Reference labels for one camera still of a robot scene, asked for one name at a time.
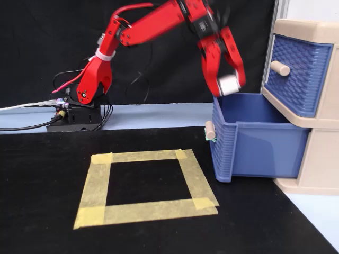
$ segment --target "blue drawer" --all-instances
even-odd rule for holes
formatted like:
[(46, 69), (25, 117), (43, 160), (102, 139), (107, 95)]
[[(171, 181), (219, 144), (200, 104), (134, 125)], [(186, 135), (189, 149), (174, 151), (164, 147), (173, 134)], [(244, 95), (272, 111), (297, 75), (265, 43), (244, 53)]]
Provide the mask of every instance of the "blue drawer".
[(314, 117), (332, 47), (332, 44), (311, 43), (276, 35), (272, 61), (289, 66), (291, 72), (283, 77), (271, 69), (265, 87), (294, 114)]
[(216, 178), (297, 177), (310, 129), (288, 120), (262, 94), (214, 98), (210, 141)]

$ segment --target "red robotic arm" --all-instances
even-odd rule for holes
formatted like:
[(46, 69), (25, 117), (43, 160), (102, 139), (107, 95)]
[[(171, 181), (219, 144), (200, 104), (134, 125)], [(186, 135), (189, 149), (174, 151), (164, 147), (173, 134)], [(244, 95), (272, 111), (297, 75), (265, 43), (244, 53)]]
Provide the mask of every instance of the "red robotic arm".
[[(110, 60), (120, 43), (124, 46), (144, 43), (183, 22), (191, 25), (200, 38), (198, 46), (202, 51), (202, 71), (212, 94), (215, 97), (231, 94), (239, 91), (245, 84), (243, 62), (230, 29), (225, 27), (219, 30), (207, 2), (204, 0), (170, 0), (132, 25), (119, 17), (123, 11), (144, 7), (153, 7), (153, 4), (128, 5), (112, 14), (95, 57), (78, 75), (78, 77), (83, 75), (76, 89), (79, 102), (90, 103), (100, 83), (103, 86), (103, 92), (107, 93), (112, 82)], [(235, 75), (217, 78), (221, 54), (224, 54), (226, 60), (235, 69)]]

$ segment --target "white panel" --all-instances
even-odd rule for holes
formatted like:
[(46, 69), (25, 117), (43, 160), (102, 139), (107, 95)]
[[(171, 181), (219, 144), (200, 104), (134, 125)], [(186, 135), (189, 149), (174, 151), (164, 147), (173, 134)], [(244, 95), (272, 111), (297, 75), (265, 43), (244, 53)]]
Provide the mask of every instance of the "white panel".
[(289, 0), (287, 19), (339, 22), (338, 0)]

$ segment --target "drawer handle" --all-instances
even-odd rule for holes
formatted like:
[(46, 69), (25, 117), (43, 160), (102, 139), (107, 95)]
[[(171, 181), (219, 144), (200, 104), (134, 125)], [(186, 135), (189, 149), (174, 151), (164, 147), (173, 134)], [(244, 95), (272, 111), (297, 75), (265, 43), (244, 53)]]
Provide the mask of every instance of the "drawer handle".
[(216, 138), (216, 129), (214, 128), (214, 124), (211, 121), (207, 121), (205, 123), (206, 130), (206, 138), (208, 140), (213, 140)]
[(276, 73), (279, 73), (281, 76), (285, 77), (290, 74), (290, 67), (284, 65), (279, 61), (271, 62), (271, 69), (274, 70)]

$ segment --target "black table surface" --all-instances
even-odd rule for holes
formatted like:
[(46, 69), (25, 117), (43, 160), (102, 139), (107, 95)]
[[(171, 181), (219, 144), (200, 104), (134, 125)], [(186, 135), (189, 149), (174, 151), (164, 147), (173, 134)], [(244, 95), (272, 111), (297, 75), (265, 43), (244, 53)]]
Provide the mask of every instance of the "black table surface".
[[(73, 230), (91, 155), (170, 149), (193, 150), (217, 215)], [(108, 204), (189, 196), (175, 162), (126, 165)], [(216, 181), (201, 127), (0, 135), (0, 189), (0, 253), (337, 253), (271, 179)]]

